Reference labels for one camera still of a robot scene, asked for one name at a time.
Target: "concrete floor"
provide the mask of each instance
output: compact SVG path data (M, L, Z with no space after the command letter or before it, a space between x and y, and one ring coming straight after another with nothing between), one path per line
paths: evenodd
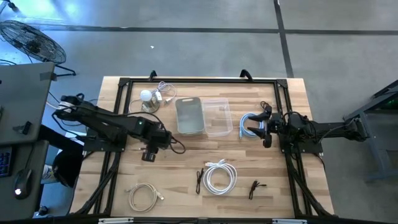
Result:
M15 0L0 21L115 27L218 27L276 29L272 0ZM287 29L397 30L393 0L280 0ZM77 77L60 78L56 96L98 96L105 75L224 76L248 69L255 77L286 77L278 34L44 31L67 53ZM294 77L305 79L313 118L341 121L369 97L397 79L398 36L287 35ZM0 58L29 63L6 42ZM44 124L59 131L49 119ZM341 217L398 222L398 181L365 183L376 170L366 143L326 139L326 174L335 213ZM50 164L57 150L49 150ZM42 205L51 215L67 212L72 191L45 186Z

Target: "charging cable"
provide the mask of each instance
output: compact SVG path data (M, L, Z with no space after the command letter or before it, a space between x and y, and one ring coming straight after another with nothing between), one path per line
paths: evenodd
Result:
M138 190L141 187L146 187L152 192L152 196L153 196L152 203L147 208L137 208L134 204L134 193L136 192L136 190ZM130 207L136 212L149 212L155 206L158 198L160 198L161 200L164 199L163 195L161 193L159 193L156 190L156 188L150 183L136 184L135 187L133 187L131 190L127 190L126 192L130 192L130 194L129 194Z
M167 105L175 98L175 96L177 96L177 89L176 89L175 86L173 86L173 85L171 85L169 83L161 81L157 85L157 88L155 90L152 90L151 92L152 92L152 94L155 94L157 91L159 91L159 92L167 92L167 91L170 91L171 89L173 89L174 95L164 101L164 104Z
M230 192L235 187L235 184L236 184L236 179L238 177L238 173L236 172L235 167L233 167L231 164L227 164L225 162L226 162L225 159L222 159L217 163L207 162L205 164L205 166L207 166L209 168L206 170L205 175L203 176L203 184L205 185L206 189L209 192L211 192L215 195L223 195L223 194ZM222 189L222 190L213 187L211 184L211 175L213 174L214 170L217 170L217 169L223 169L229 175L229 185L227 186L227 188Z
M245 115L243 115L243 117L241 118L241 122L239 123L239 139L242 139L242 137L245 135L247 137L257 137L256 134L254 134L252 131L246 130L244 128L244 122L250 117L250 116L255 116L257 114L255 113L247 113ZM259 129L263 129L265 126L265 122L261 121L259 123Z

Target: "fan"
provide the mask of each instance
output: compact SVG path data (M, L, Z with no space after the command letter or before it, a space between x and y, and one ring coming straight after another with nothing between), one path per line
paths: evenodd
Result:
M65 51L41 31L21 22L8 20L0 22L0 34L12 46L24 52L30 61L32 57L42 62L53 62L56 67L72 72L57 75L58 77L76 75L75 71L60 66L67 60Z

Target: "wooden tabletop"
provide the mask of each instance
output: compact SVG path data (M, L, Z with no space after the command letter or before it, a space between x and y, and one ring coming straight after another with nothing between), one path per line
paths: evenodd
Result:
M98 106L113 111L119 78L104 77ZM291 78L287 81L293 110L311 119L303 79ZM129 137L126 150L121 157L111 215L114 217L293 217L286 163L279 150L278 137L273 135L272 147L266 149L259 138L243 137L240 140L238 136L239 120L242 115L248 112L260 113L262 100L268 102L273 111L277 111L274 87L270 84L242 83L174 83L174 85L178 91L176 98L193 96L198 96L202 100L227 98L233 120L233 131L227 136L216 138L209 138L206 134L182 136L177 131L175 100L170 105L161 106L155 114L162 120L167 130L184 143L187 151L180 155L169 149L160 150L155 162L144 162L141 160L142 152L139 150L143 144ZM153 90L156 87L156 83L135 83L131 99L138 98L141 90ZM125 94L126 90L121 100L120 113ZM172 95L173 92L170 91L164 96ZM140 105L139 102L134 102L131 105L132 111L138 111ZM247 121L247 126L257 125L253 121ZM97 187L103 157L104 153L96 152L83 162L71 212L81 208ZM226 159L238 172L235 188L227 195L218 196L209 193L201 183L201 193L197 195L195 192L197 171L205 167L206 162L218 162L221 159ZM319 158L303 154L303 164L309 189L324 208L333 213L325 172ZM254 191L253 200L249 200L249 191L255 180L267 184L267 187L258 187ZM163 201L158 200L156 206L147 213L133 211L127 201L128 193L125 193L125 190L141 182L153 184L165 197ZM224 188L229 183L229 177L222 170L216 171L212 183L218 188ZM300 208L303 210L301 191L297 192ZM107 194L104 194L101 211L104 209L106 196ZM138 190L134 202L138 207L150 204L149 191Z

